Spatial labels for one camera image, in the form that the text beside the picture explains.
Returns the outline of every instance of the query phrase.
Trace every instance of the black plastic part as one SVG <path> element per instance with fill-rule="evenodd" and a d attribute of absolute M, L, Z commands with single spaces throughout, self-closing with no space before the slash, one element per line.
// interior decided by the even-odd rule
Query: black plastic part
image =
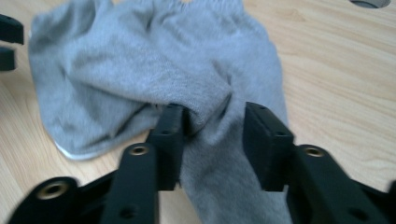
<path fill-rule="evenodd" d="M 11 71 L 15 68 L 14 49 L 0 47 L 0 71 Z"/>
<path fill-rule="evenodd" d="M 127 147 L 100 223 L 158 223 L 157 152 L 148 143 Z"/>
<path fill-rule="evenodd" d="M 326 150 L 296 147 L 291 163 L 287 202 L 294 223 L 388 223 Z"/>
<path fill-rule="evenodd" d="M 174 190 L 179 181 L 187 116 L 181 105 L 167 105 L 147 143 L 158 153 L 158 190 Z"/>
<path fill-rule="evenodd" d="M 282 191 L 293 134 L 267 107 L 247 103 L 243 143 L 262 189 Z"/>
<path fill-rule="evenodd" d="M 396 181 L 390 185 L 389 192 L 381 192 L 362 183 L 356 182 L 363 193 L 377 207 L 389 223 L 396 223 Z"/>
<path fill-rule="evenodd" d="M 0 40 L 23 44 L 23 25 L 11 17 L 0 14 Z"/>
<path fill-rule="evenodd" d="M 64 192 L 59 196 L 49 197 L 50 195 L 56 196 L 56 192 L 62 189 Z M 73 207 L 77 194 L 78 187 L 75 179 L 70 177 L 49 179 L 30 192 L 8 223 L 76 223 Z"/>

